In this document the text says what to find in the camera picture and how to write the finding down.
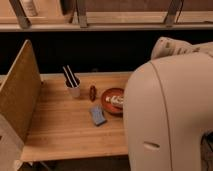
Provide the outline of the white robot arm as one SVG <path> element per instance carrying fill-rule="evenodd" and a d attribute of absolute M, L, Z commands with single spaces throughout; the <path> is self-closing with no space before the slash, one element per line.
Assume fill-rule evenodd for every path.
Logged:
<path fill-rule="evenodd" d="M 213 41 L 161 37 L 122 95 L 131 171 L 202 171 L 202 137 L 213 132 Z"/>

